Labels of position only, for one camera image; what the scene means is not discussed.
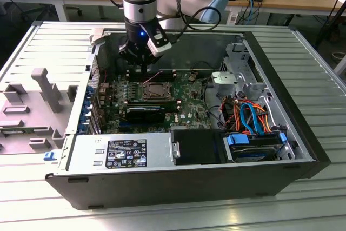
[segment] blue cable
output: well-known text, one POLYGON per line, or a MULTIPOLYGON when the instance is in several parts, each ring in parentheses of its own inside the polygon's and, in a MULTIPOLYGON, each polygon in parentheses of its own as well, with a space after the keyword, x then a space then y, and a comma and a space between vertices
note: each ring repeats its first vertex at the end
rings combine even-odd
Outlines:
POLYGON ((256 115, 256 110, 255 108, 251 105, 251 104, 242 104, 242 106, 240 107, 240 119, 242 120, 243 125, 250 131, 250 134, 254 134, 253 129, 247 124, 247 121, 245 120, 245 108, 249 107, 252 113, 252 117, 254 119, 254 125, 255 125, 255 130, 256 132, 259 133, 259 135, 264 135, 264 132, 261 128, 261 125, 259 124, 258 120, 257 120, 257 115, 256 115))
POLYGON ((251 5, 250 14, 249 14, 248 20, 247 20, 247 22, 245 23, 245 25, 247 25, 247 24, 251 21, 252 9, 253 9, 253 7, 254 7, 254 3, 253 3, 252 0, 250 0, 250 5, 251 5))

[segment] table leg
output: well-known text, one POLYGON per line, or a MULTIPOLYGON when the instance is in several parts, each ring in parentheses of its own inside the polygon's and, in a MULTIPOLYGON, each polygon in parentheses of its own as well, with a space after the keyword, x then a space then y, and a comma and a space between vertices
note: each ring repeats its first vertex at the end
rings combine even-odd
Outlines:
POLYGON ((334 72, 336 75, 340 75, 346 69, 346 55, 342 58, 339 64, 335 67, 334 72))
POLYGON ((99 17, 100 17, 101 20, 107 19, 107 18, 104 16, 104 9, 103 9, 103 6, 101 6, 101 5, 98 6, 98 13, 99 13, 99 17))
POLYGON ((242 11, 241 6, 226 6, 226 11, 229 11, 228 18, 227 18, 227 25, 235 25, 237 22, 238 13, 242 11))
POLYGON ((57 0, 54 2, 54 6, 55 6, 56 12, 58 14, 59 21, 67 22, 69 20, 69 15, 67 13, 64 2, 57 0))
POLYGON ((0 15, 6 15, 6 9, 4 7, 5 2, 0 2, 0 15))

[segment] power supply label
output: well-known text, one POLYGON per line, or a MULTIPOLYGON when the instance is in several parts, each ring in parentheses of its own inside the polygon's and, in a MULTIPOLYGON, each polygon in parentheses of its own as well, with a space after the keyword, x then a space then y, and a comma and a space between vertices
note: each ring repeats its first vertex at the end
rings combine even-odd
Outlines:
POLYGON ((108 169, 146 167, 147 160, 146 139, 108 142, 106 157, 106 167, 108 169))

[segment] blue latch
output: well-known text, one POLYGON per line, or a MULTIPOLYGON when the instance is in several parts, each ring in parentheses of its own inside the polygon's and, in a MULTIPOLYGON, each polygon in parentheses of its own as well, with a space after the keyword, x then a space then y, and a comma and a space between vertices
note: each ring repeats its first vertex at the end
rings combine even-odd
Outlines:
POLYGON ((228 142, 228 145, 231 146, 232 144, 234 144, 233 142, 233 138, 231 135, 227 136, 227 142, 228 142))
POLYGON ((234 134, 232 135, 234 144, 249 144, 249 139, 247 135, 244 134, 234 134))
POLYGON ((89 107, 91 105, 91 102, 89 100, 84 100, 83 105, 89 107))
POLYGON ((286 137, 285 133, 280 133, 279 136, 281 138, 282 143, 286 143, 287 142, 287 137, 286 137))
POLYGON ((79 124, 77 126, 77 130, 81 130, 81 131, 86 131, 87 126, 85 124, 79 124))
POLYGON ((43 160, 45 161, 56 161, 58 158, 56 157, 56 153, 54 151, 47 151, 44 153, 43 160))

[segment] slotted metal table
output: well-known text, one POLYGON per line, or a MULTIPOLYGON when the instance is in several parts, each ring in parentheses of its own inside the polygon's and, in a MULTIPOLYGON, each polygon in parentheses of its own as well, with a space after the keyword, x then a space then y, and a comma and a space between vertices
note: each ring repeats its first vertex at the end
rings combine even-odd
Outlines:
MULTIPOLYGON (((92 50, 89 35, 92 28, 100 27, 123 29, 124 25, 34 24, 1 70, 0 91, 18 81, 26 89, 38 90, 30 77, 38 64, 48 69, 48 79, 59 89, 78 85, 92 50)), ((312 179, 292 183, 275 197, 81 211, 44 181, 56 162, 45 163, 43 154, 1 155, 0 229, 344 230, 346 87, 298 31, 286 27, 217 28, 244 29, 255 35, 332 160, 330 166, 312 179)))

